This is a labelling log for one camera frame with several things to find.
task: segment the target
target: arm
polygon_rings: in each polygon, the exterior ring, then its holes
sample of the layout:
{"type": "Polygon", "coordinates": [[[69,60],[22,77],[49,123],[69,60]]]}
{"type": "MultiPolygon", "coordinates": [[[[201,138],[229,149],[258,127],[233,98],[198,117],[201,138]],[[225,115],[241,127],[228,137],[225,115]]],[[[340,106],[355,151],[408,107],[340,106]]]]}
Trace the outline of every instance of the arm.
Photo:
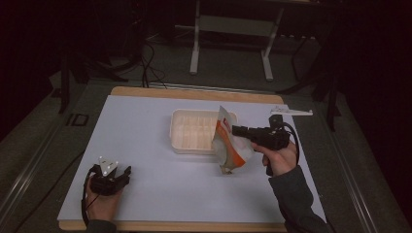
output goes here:
{"type": "Polygon", "coordinates": [[[88,180],[86,192],[89,218],[86,233],[115,233],[117,228],[112,221],[118,209],[122,190],[112,196],[98,195],[91,191],[88,180]]]}
{"type": "Polygon", "coordinates": [[[329,232],[327,224],[312,211],[313,196],[299,166],[296,166],[296,147],[278,151],[252,144],[263,153],[262,163],[271,166],[270,185],[279,202],[288,232],[329,232]]]}

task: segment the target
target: human hand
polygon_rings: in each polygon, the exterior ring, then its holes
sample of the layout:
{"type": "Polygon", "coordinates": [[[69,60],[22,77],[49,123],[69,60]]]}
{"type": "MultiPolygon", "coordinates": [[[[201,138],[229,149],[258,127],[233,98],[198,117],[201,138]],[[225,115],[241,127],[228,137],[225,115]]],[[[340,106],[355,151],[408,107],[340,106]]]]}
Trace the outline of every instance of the human hand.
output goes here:
{"type": "Polygon", "coordinates": [[[103,196],[94,193],[90,189],[91,178],[87,182],[86,208],[90,220],[107,220],[112,221],[118,209],[119,200],[123,189],[111,196],[103,196]]]}
{"type": "Polygon", "coordinates": [[[263,166],[270,165],[273,176],[280,176],[296,167],[296,145],[289,142],[286,148],[280,150],[270,150],[256,143],[252,143],[252,148],[263,153],[263,166]]]}

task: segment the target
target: snack bag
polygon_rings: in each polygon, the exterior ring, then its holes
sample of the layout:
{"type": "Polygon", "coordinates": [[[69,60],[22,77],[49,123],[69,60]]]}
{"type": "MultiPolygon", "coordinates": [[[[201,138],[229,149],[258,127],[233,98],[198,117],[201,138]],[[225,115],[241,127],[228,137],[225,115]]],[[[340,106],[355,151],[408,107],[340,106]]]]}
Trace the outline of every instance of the snack bag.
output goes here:
{"type": "Polygon", "coordinates": [[[249,139],[232,135],[232,125],[233,119],[221,106],[212,146],[223,174],[231,174],[233,169],[243,166],[255,153],[249,139]]]}

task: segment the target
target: clear plastic container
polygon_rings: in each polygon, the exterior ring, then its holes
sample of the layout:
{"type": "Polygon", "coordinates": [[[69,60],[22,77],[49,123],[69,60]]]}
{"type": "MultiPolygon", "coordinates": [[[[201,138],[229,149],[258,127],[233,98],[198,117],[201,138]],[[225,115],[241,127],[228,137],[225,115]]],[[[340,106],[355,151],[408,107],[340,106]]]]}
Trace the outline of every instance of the clear plastic container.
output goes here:
{"type": "MultiPolygon", "coordinates": [[[[215,154],[212,140],[215,136],[218,111],[176,110],[170,124],[170,139],[176,153],[215,154]]],[[[230,113],[234,122],[237,116],[230,113]]]]}

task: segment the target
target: sleeve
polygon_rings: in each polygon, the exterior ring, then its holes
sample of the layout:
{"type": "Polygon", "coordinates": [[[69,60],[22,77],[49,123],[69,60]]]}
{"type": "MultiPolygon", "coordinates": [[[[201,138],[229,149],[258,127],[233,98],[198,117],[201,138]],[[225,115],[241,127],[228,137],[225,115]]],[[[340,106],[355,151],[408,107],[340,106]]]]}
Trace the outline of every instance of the sleeve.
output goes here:
{"type": "Polygon", "coordinates": [[[330,232],[327,224],[312,211],[313,195],[300,166],[269,178],[288,232],[330,232]]]}
{"type": "Polygon", "coordinates": [[[91,220],[88,223],[86,233],[116,233],[116,226],[106,220],[91,220]]]}

